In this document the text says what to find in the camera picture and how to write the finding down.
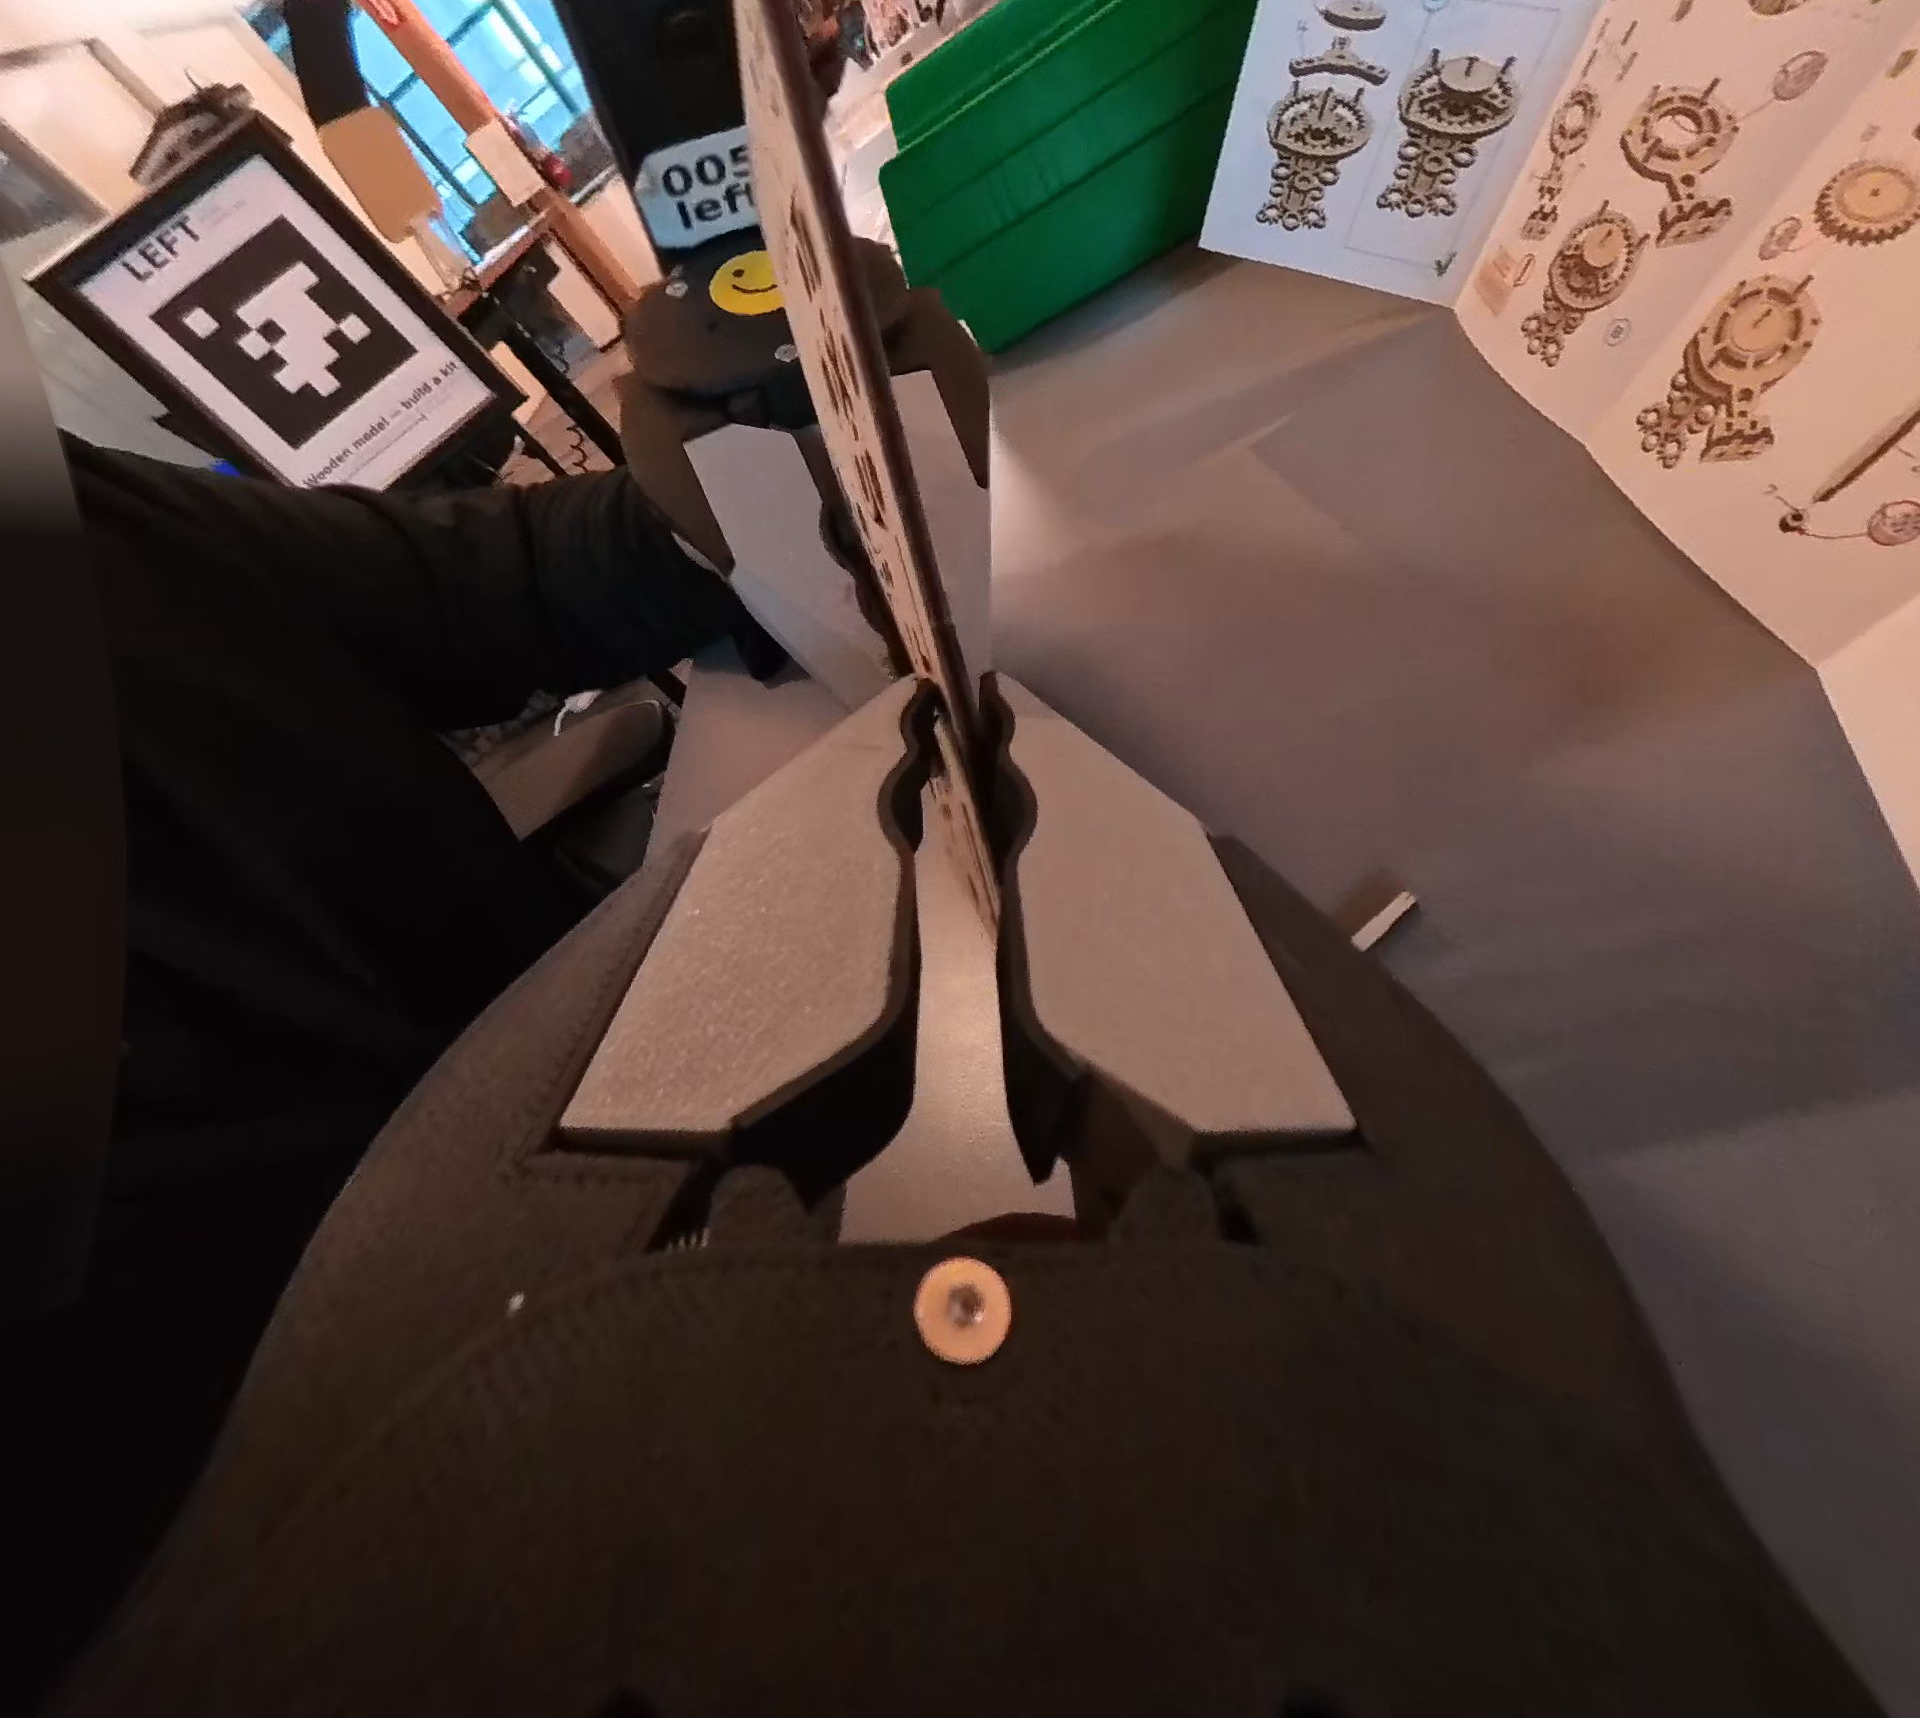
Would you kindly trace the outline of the black framed marker sign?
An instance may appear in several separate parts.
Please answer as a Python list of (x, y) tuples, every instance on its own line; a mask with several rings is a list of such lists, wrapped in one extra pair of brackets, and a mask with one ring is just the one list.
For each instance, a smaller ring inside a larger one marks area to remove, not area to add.
[(253, 109), (26, 285), (188, 441), (289, 487), (415, 487), (514, 446), (514, 380)]

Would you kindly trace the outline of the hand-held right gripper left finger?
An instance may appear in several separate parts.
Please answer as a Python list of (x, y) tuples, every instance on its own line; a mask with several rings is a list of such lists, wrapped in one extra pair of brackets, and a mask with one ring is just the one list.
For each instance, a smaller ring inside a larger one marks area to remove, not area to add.
[(556, 1122), (568, 1149), (777, 1171), (805, 1206), (900, 1132), (934, 687), (900, 678), (721, 811)]

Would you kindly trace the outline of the laser-cut wooden parts sheet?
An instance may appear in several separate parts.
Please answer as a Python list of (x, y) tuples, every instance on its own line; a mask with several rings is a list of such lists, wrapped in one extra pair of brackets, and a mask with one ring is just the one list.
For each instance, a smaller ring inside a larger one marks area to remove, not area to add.
[(829, 167), (791, 0), (731, 0), (731, 30), (765, 249), (834, 481), (910, 672), (935, 692), (931, 804), (990, 939), (1000, 930), (993, 843), (979, 806), (977, 687), (900, 418), (894, 373)]

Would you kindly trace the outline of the black and beige panel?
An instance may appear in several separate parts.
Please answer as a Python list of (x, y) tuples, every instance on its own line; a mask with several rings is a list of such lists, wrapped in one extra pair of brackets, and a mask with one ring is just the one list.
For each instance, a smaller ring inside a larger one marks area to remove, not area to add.
[(388, 242), (419, 236), (439, 217), (439, 198), (396, 116), (371, 98), (354, 1), (283, 0), (279, 13), (299, 99), (328, 164)]

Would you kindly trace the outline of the folded paper instruction sheet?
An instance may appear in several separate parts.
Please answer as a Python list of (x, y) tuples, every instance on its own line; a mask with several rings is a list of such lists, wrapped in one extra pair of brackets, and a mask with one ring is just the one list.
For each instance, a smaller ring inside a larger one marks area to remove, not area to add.
[(1202, 247), (1451, 313), (1918, 850), (1918, 0), (1257, 0)]

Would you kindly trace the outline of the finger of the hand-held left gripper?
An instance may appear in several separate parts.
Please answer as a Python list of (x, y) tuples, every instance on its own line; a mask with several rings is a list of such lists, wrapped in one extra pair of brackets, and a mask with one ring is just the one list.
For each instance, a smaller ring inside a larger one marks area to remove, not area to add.
[(977, 697), (993, 664), (992, 493), (973, 478), (935, 373), (891, 380), (923, 523), (963, 664), (961, 697)]
[(898, 680), (891, 651), (861, 607), (796, 436), (728, 424), (695, 436), (685, 457), (754, 622), (835, 703), (865, 706), (886, 692)]

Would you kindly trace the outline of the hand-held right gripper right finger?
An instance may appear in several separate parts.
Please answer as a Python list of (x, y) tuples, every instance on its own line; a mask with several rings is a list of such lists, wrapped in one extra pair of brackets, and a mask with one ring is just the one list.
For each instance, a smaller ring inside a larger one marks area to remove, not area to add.
[(1353, 1108), (1208, 827), (1008, 673), (992, 734), (1004, 1094), (1034, 1182), (1322, 1149)]

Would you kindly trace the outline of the green plastic crate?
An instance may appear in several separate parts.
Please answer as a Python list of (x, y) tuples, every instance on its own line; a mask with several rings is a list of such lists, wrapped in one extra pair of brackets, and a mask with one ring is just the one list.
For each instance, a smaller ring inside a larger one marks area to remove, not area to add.
[(1000, 353), (1198, 236), (1259, 0), (1000, 0), (886, 90), (906, 277)]

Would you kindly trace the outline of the person's left forearm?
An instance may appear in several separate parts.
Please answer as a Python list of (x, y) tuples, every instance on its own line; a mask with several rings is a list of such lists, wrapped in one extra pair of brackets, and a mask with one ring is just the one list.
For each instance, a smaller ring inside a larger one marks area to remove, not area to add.
[(315, 681), (323, 654), (430, 731), (509, 721), (750, 636), (747, 607), (621, 470), (459, 492), (287, 487), (59, 431), (116, 603), (204, 668)]

